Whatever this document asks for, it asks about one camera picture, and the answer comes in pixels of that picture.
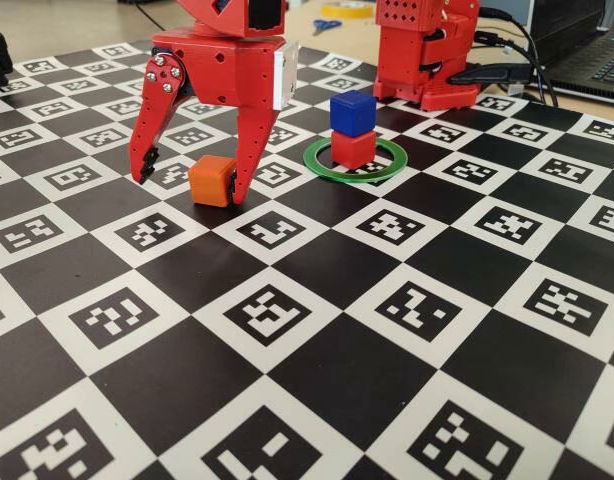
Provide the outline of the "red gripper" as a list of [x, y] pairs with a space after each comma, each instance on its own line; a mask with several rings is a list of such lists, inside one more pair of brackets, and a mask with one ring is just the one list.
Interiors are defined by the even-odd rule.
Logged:
[[273, 109], [287, 105], [287, 41], [281, 36], [202, 35], [194, 28], [154, 35], [129, 143], [137, 183], [154, 172], [158, 140], [189, 97], [237, 110], [237, 147], [226, 192], [231, 203], [242, 204], [278, 117]]

